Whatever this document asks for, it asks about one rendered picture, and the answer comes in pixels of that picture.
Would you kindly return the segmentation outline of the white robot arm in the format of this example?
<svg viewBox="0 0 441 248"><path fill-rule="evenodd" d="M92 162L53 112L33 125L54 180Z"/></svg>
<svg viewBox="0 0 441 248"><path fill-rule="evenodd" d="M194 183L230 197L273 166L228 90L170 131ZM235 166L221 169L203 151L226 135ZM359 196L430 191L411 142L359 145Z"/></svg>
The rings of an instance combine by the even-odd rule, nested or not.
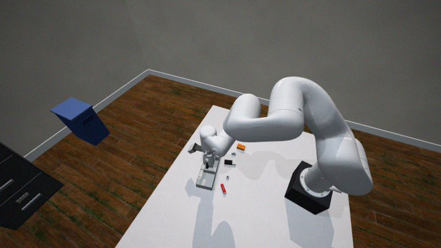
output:
<svg viewBox="0 0 441 248"><path fill-rule="evenodd" d="M313 197L325 197L330 191L361 196L372 190L365 150L321 86L302 77L283 78L272 89L267 117L260 118L260 114L261 103L255 95L239 96L218 136L215 127L203 126L201 146L190 145L188 153L203 151L205 156L223 157L236 140L293 140L302 134L305 122L315 136L317 162L301 172L303 189Z"/></svg>

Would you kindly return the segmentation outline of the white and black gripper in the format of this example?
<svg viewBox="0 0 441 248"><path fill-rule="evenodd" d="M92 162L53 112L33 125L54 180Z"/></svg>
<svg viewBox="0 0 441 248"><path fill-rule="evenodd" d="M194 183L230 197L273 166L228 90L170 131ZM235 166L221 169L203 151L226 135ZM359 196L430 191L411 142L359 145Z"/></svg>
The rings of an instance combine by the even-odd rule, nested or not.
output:
<svg viewBox="0 0 441 248"><path fill-rule="evenodd" d="M216 155L214 153L205 156L203 152L203 164L206 165L206 169L208 169L209 167L213 168L215 159L216 159Z"/></svg>

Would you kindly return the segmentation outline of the orange block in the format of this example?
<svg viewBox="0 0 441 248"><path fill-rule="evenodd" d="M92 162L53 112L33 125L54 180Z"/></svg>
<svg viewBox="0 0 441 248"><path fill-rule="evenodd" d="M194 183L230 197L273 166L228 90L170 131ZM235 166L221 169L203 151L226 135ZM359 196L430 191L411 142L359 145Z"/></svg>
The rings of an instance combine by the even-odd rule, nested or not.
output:
<svg viewBox="0 0 441 248"><path fill-rule="evenodd" d="M245 150L245 146L244 145L241 145L241 144L238 144L237 145L237 149L240 149L240 150Z"/></svg>

